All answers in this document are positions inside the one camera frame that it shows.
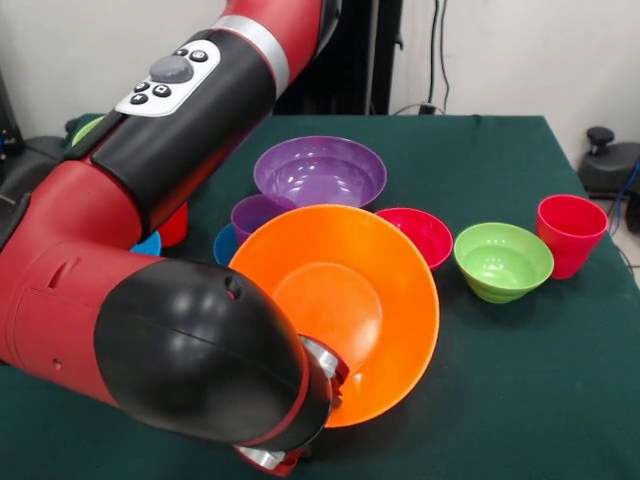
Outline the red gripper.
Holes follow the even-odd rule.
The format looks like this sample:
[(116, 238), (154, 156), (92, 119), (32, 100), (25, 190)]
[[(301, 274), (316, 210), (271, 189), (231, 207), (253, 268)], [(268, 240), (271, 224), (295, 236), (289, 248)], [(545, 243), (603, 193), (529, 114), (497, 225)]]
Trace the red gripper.
[(311, 442), (341, 403), (349, 368), (337, 354), (307, 354), (298, 396), (283, 420), (266, 434), (240, 444), (238, 453), (259, 470), (287, 476), (313, 455)]

